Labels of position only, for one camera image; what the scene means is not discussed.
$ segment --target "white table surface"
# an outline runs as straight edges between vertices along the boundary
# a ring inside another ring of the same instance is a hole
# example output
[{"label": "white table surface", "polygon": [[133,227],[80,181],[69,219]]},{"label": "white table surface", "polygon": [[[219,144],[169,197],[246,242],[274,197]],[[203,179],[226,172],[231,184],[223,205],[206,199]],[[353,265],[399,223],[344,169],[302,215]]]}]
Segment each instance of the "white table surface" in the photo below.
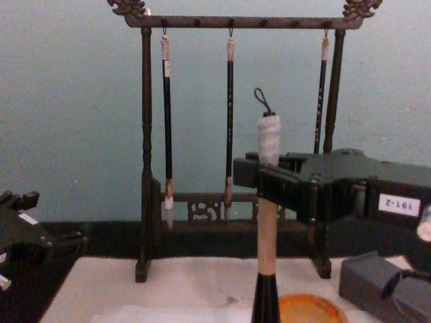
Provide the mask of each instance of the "white table surface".
[{"label": "white table surface", "polygon": [[[402,258],[390,258],[409,268]],[[338,296],[342,259],[332,259],[330,279],[320,279],[309,259],[277,259],[278,295],[312,293],[345,312],[357,308]],[[121,306],[146,308],[251,309],[257,278],[255,259],[173,258],[153,260],[146,283],[135,283],[136,260],[80,258],[42,323],[91,322]]]}]

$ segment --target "carved dragon head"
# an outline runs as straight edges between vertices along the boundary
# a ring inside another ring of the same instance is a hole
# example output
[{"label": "carved dragon head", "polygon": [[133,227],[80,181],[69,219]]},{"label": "carved dragon head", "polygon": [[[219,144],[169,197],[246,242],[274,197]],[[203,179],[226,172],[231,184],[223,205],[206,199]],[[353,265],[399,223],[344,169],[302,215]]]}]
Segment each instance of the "carved dragon head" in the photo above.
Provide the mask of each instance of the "carved dragon head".
[{"label": "carved dragon head", "polygon": [[117,8],[112,9],[116,15],[132,15],[136,18],[142,18],[145,13],[145,2],[141,0],[107,0],[109,5]]},{"label": "carved dragon head", "polygon": [[371,12],[371,8],[377,9],[382,4],[383,0],[345,0],[344,19],[353,21],[356,18],[370,18],[375,15]]}]

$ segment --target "hanging brush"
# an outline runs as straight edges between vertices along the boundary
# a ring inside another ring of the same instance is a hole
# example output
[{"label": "hanging brush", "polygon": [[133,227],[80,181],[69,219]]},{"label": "hanging brush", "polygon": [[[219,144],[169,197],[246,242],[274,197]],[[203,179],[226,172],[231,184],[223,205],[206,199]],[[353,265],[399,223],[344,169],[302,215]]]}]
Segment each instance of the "hanging brush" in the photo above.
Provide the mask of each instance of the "hanging brush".
[{"label": "hanging brush", "polygon": [[164,195],[164,207],[168,228],[174,225],[174,187],[172,181],[172,129],[170,119],[170,61],[169,38],[166,35],[166,27],[163,27],[162,36],[163,55],[163,97],[164,97],[164,140],[166,153],[166,189]]},{"label": "hanging brush", "polygon": [[229,221],[232,206],[232,139],[234,118],[234,52],[235,41],[233,34],[233,20],[230,21],[228,39],[228,133],[226,146],[226,183],[224,187],[224,219]]},{"label": "hanging brush", "polygon": [[325,38],[322,42],[321,80],[319,84],[319,98],[317,100],[316,133],[314,135],[314,153],[319,153],[321,145],[323,97],[325,95],[326,63],[328,60],[329,39],[328,29],[325,30]]}]

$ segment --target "black robotic mount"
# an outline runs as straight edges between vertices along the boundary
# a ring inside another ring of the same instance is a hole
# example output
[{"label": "black robotic mount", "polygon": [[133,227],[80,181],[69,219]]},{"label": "black robotic mount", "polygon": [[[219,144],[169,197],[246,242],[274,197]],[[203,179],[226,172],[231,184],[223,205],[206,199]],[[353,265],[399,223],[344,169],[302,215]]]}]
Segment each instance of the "black robotic mount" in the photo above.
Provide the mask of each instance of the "black robotic mount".
[{"label": "black robotic mount", "polygon": [[378,161],[362,151],[287,153],[279,167],[259,165],[257,153],[234,160],[234,184],[296,212],[308,225],[311,256],[322,278],[331,276],[327,229],[355,215],[417,229],[431,242],[431,168]]},{"label": "black robotic mount", "polygon": [[[11,262],[44,264],[56,258],[78,256],[88,244],[81,232],[54,237],[42,224],[21,212],[36,207],[39,193],[0,195],[0,270]],[[0,291],[11,284],[0,274]]]}]

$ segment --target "gray box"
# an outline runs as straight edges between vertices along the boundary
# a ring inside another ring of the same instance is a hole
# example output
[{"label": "gray box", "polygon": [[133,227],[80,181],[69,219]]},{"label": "gray box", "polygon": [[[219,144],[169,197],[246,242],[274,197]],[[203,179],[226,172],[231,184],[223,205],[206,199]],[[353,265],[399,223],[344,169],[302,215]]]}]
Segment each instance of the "gray box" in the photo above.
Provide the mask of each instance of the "gray box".
[{"label": "gray box", "polygon": [[431,284],[425,281],[403,279],[391,297],[381,299],[385,285],[400,270],[377,252],[346,259],[341,263],[339,295],[386,323],[430,323]]}]

